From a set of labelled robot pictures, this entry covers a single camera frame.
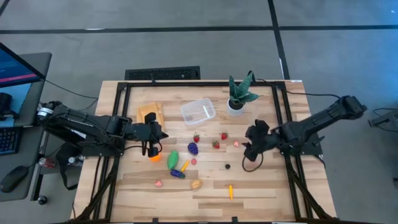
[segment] floor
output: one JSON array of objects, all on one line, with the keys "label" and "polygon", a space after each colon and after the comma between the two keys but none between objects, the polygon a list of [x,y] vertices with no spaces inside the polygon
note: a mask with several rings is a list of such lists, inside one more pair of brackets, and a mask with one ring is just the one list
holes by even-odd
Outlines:
[{"label": "floor", "polygon": [[[84,95],[98,95],[103,80],[122,80],[125,69],[199,65],[202,79],[239,78],[253,70],[258,78],[303,80],[308,93],[356,96],[369,108],[364,117],[320,132],[326,136],[322,148],[336,212],[342,220],[398,219],[398,189],[392,183],[398,176],[396,134],[370,128],[367,122],[375,118],[371,113],[375,108],[398,107],[397,1],[0,0],[0,4],[0,41],[18,54],[51,52],[48,79]],[[230,30],[173,29],[214,26]],[[45,85],[42,101],[49,100],[78,109],[91,103]],[[313,113],[334,101],[316,96],[308,100]],[[45,176],[42,194],[50,199],[45,206],[28,200],[0,203],[0,222],[69,218],[75,192],[63,187],[59,175]]]}]

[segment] computer mouse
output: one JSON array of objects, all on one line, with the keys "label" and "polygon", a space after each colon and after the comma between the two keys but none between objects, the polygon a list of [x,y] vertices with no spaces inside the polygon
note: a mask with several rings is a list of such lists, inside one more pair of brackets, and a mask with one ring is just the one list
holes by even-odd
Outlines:
[{"label": "computer mouse", "polygon": [[4,193],[12,192],[18,184],[26,177],[28,167],[19,166],[8,173],[0,182],[0,190]]}]

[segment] black floor strip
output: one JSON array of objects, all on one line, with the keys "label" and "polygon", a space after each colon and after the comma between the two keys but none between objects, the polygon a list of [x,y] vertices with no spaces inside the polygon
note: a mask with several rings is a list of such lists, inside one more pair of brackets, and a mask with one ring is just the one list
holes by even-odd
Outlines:
[{"label": "black floor strip", "polygon": [[276,17],[276,11],[275,11],[275,6],[274,6],[273,0],[268,0],[268,5],[269,5],[269,11],[271,13],[272,27],[274,28],[276,47],[278,49],[279,60],[280,60],[281,66],[282,66],[283,78],[286,80],[290,80],[289,69],[287,68],[287,61],[286,61],[286,56],[285,56],[284,45],[282,43],[282,37],[280,36],[280,32],[279,32],[278,19]]},{"label": "black floor strip", "polygon": [[257,31],[272,30],[271,26],[214,26],[214,27],[154,27],[110,29],[48,29],[48,30],[0,30],[0,34],[103,34],[138,32],[195,32],[195,31]]},{"label": "black floor strip", "polygon": [[1,14],[4,12],[4,10],[6,10],[6,7],[8,5],[10,0],[4,0],[4,2],[2,3],[1,7],[0,7],[0,16]]},{"label": "black floor strip", "polygon": [[383,30],[398,29],[398,25],[363,26],[281,26],[279,30]]}]

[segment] keyboard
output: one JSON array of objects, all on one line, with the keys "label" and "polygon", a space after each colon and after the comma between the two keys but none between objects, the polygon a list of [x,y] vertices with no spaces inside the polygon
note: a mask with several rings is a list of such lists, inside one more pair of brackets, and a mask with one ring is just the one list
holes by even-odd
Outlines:
[{"label": "keyboard", "polygon": [[0,128],[0,156],[18,152],[22,128]]},{"label": "keyboard", "polygon": [[126,70],[125,80],[199,80],[200,67],[149,68]]}]

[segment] white pot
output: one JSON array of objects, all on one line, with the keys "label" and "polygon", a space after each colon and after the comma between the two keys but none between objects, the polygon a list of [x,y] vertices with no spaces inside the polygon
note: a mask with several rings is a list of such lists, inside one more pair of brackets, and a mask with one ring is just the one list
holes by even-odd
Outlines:
[{"label": "white pot", "polygon": [[241,116],[243,113],[243,108],[244,106],[239,109],[239,110],[234,110],[229,106],[229,99],[226,101],[226,112],[230,115],[230,116]]}]

